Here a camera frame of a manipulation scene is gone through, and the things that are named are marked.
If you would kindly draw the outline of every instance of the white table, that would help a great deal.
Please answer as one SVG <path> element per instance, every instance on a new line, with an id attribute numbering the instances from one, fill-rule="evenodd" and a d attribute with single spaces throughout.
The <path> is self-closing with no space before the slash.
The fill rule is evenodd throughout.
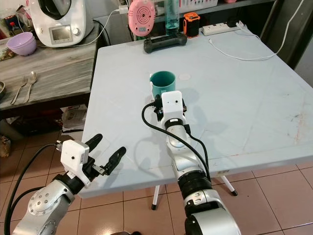
<path id="1" fill-rule="evenodd" d="M 100 48 L 97 55 L 83 140 L 104 138 L 91 152 L 105 165 L 119 147 L 126 155 L 109 176 L 99 176 L 82 197 L 145 188 L 175 181 L 165 135 L 141 120 L 151 101 L 149 75 L 171 71 L 187 105 L 192 134 L 209 153 L 211 176 L 309 161 L 313 157 L 313 89 L 253 36 L 233 31 L 188 39 L 183 47 L 146 54 L 143 41 Z M 181 80 L 180 74 L 189 74 Z M 146 112 L 156 124 L 152 109 Z M 202 153 L 200 145 L 196 149 Z"/>

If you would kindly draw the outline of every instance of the fork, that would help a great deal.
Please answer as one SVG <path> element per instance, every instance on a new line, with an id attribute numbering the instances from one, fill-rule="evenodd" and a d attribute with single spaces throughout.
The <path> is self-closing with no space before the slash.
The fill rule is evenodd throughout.
<path id="1" fill-rule="evenodd" d="M 19 95 L 19 92 L 20 92 L 21 88 L 22 88 L 23 86 L 25 86 L 26 83 L 27 83 L 27 77 L 26 77 L 26 76 L 23 76 L 23 78 L 22 78 L 22 85 L 20 86 L 18 92 L 16 92 L 16 95 L 15 95 L 14 99 L 11 101 L 11 104 L 14 104 L 14 103 L 15 103 L 16 99 L 18 98 L 18 95 Z"/>

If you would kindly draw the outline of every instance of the electrical outlet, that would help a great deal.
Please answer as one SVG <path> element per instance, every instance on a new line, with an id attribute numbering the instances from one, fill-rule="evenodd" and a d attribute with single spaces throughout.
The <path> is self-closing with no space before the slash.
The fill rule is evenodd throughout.
<path id="1" fill-rule="evenodd" d="M 239 21 L 239 25 L 241 27 L 244 27 L 245 25 Z M 211 25 L 207 25 L 207 26 L 203 26 L 201 28 L 202 33 L 205 36 L 208 35 L 213 35 L 213 34 L 218 34 L 218 33 L 225 33 L 225 32 L 230 32 L 230 31 L 234 31 L 234 30 L 238 30 L 240 29 L 239 27 L 229 27 L 227 25 L 227 23 L 217 23 L 217 24 L 211 24 Z"/>

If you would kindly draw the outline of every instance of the display screen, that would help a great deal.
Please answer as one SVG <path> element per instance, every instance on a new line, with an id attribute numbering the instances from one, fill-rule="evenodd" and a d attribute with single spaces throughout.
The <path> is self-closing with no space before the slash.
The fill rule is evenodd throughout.
<path id="1" fill-rule="evenodd" d="M 70 38 L 70 28 L 68 26 L 54 29 L 51 32 L 52 32 L 53 40 L 55 41 Z"/>

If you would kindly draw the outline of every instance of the white cable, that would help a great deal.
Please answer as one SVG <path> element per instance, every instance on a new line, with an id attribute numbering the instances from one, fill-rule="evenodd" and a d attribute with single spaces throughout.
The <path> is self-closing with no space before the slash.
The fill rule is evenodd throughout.
<path id="1" fill-rule="evenodd" d="M 17 15 L 16 18 L 18 18 L 19 27 L 22 30 L 22 32 L 24 33 L 24 30 L 22 29 L 21 24 L 20 24 L 19 15 Z"/>
<path id="2" fill-rule="evenodd" d="M 254 33 L 251 33 L 250 31 L 248 31 L 248 30 L 242 28 L 240 24 L 236 23 L 236 26 L 237 26 L 239 29 L 241 29 L 243 32 L 247 33 L 249 36 L 255 36 L 257 39 L 261 40 L 261 38 L 260 38 L 258 35 L 254 34 Z"/>
<path id="3" fill-rule="evenodd" d="M 290 22 L 293 20 L 294 16 L 297 14 L 297 12 L 298 12 L 298 10 L 300 9 L 300 7 L 301 7 L 301 5 L 302 5 L 303 2 L 304 2 L 304 0 L 302 0 L 302 1 L 299 3 L 299 5 L 298 5 L 296 11 L 294 12 L 294 14 L 292 15 L 292 17 L 291 17 L 290 20 L 288 21 L 287 26 L 286 26 L 286 30 L 285 30 L 285 34 L 284 34 L 284 38 L 283 38 L 283 41 L 282 41 L 282 44 L 281 44 L 280 48 L 278 49 L 278 51 L 277 51 L 276 53 L 274 53 L 274 54 L 272 54 L 272 55 L 268 55 L 268 56 L 264 56 L 264 57 L 259 57 L 259 58 L 245 59 L 245 58 L 240 58 L 240 57 L 236 57 L 236 56 L 229 55 L 229 54 L 223 52 L 222 50 L 218 49 L 218 48 L 213 44 L 212 39 L 209 39 L 209 43 L 210 43 L 216 50 L 218 50 L 220 53 L 222 53 L 222 54 L 224 54 L 224 55 L 226 55 L 226 56 L 228 56 L 228 57 L 234 58 L 234 59 L 243 60 L 243 61 L 260 61 L 260 60 L 267 60 L 267 59 L 269 59 L 269 58 L 271 58 L 271 57 L 277 55 L 277 54 L 280 52 L 280 50 L 283 48 L 283 46 L 284 46 L 284 44 L 285 44 L 285 40 L 286 40 L 286 36 L 287 36 L 289 24 L 290 24 Z"/>
<path id="4" fill-rule="evenodd" d="M 106 28 L 106 26 L 107 26 L 107 24 L 108 24 L 108 22 L 109 22 L 109 18 L 110 18 L 110 16 L 113 14 L 114 11 L 112 11 L 112 12 L 109 14 L 109 17 L 107 18 L 107 22 L 106 22 L 106 24 L 104 25 L 104 27 L 103 27 L 103 29 L 101 30 L 101 32 L 99 33 L 98 37 L 96 37 L 95 39 L 93 39 L 90 43 L 81 44 L 81 45 L 72 45 L 72 46 L 68 46 L 68 47 L 86 46 L 86 45 L 89 45 L 89 44 L 93 43 L 94 41 L 96 41 L 96 40 L 101 36 L 101 34 L 103 33 L 104 29 Z"/>

